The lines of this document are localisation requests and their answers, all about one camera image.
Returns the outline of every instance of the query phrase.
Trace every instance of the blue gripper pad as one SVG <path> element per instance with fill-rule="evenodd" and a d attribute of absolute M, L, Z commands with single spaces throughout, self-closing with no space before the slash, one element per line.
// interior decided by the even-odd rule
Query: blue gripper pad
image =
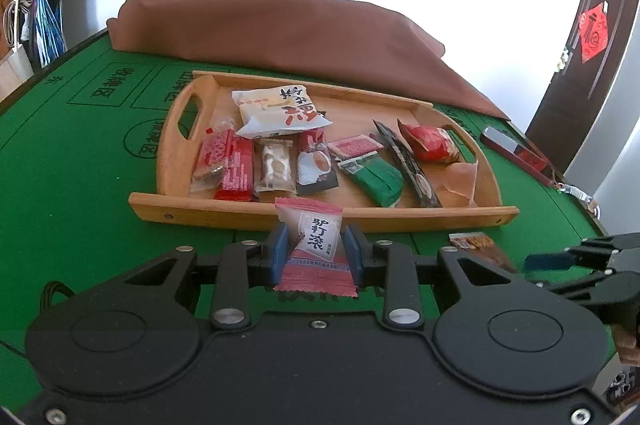
<path fill-rule="evenodd" d="M 267 257 L 270 261 L 271 270 L 269 279 L 273 286 L 280 282 L 284 265 L 289 255 L 289 229 L 284 223 L 279 223 L 271 231 L 266 240 L 271 257 Z"/>
<path fill-rule="evenodd" d="M 347 261 L 349 262 L 349 269 L 351 270 L 353 283 L 356 286 L 360 286 L 362 283 L 363 267 L 358 240 L 353 235 L 353 231 L 350 226 L 347 226 L 341 235 L 342 246 L 344 247 L 344 253 L 347 256 Z"/>
<path fill-rule="evenodd" d="M 568 270 L 572 266 L 575 266 L 575 256 L 565 251 L 532 253 L 524 260 L 523 270 Z"/>

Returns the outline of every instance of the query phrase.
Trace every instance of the white pastry package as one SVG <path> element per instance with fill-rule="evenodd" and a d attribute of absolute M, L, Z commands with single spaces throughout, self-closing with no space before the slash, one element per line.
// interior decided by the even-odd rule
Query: white pastry package
<path fill-rule="evenodd" d="M 284 136 L 331 125 L 316 111 L 305 86 L 232 91 L 231 97 L 240 108 L 244 124 L 236 134 L 244 138 Z"/>

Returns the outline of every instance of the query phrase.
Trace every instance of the brown cloth cover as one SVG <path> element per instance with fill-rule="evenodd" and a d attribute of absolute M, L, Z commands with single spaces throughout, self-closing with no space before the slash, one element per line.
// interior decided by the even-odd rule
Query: brown cloth cover
<path fill-rule="evenodd" d="M 331 79 L 507 118 L 398 12 L 348 0 L 127 0 L 116 50 Z"/>

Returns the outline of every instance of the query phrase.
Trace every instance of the green snack package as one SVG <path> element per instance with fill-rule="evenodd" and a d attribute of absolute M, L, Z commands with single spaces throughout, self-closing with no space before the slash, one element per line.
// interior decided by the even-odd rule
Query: green snack package
<path fill-rule="evenodd" d="M 395 207 L 402 194 L 402 173 L 380 158 L 375 151 L 338 163 L 379 207 Z"/>

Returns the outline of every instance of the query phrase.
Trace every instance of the black cable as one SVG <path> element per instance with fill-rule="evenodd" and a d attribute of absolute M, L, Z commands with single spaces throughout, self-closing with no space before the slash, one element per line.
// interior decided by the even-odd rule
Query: black cable
<path fill-rule="evenodd" d="M 59 280 L 47 282 L 40 294 L 40 313 L 53 306 L 54 293 L 62 293 L 65 297 L 73 297 L 76 293 Z"/>
<path fill-rule="evenodd" d="M 0 340 L 0 345 L 2 345 L 2 347 L 6 347 L 9 351 L 11 351 L 14 355 L 18 355 L 19 357 L 22 357 L 26 360 L 27 355 L 24 354 L 20 349 L 16 349 L 15 347 L 13 347 L 11 344 L 7 344 L 6 342 L 4 342 L 3 340 Z"/>

